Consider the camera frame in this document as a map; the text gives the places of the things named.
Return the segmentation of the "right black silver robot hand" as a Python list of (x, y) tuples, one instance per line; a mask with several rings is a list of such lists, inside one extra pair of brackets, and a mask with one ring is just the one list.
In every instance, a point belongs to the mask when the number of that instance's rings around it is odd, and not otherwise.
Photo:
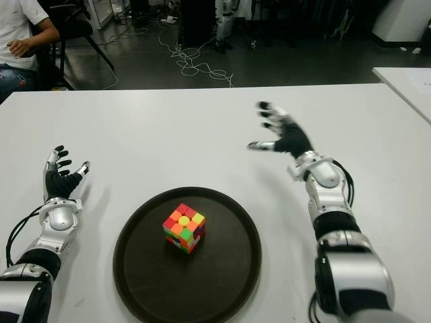
[(279, 106), (265, 101), (257, 102), (257, 108), (259, 116), (265, 119), (261, 126), (276, 134), (278, 139), (252, 141), (247, 145), (248, 149), (289, 153), (295, 159), (308, 151), (313, 151), (307, 134), (289, 113)]

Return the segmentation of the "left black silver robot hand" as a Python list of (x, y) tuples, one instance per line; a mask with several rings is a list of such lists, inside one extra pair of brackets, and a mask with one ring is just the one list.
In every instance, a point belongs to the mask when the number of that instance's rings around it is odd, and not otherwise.
[(90, 171), (90, 162), (85, 161), (76, 171), (61, 170), (72, 164), (65, 159), (69, 152), (63, 145), (55, 147), (48, 155), (43, 171), (43, 201), (60, 198), (68, 199), (72, 192)]

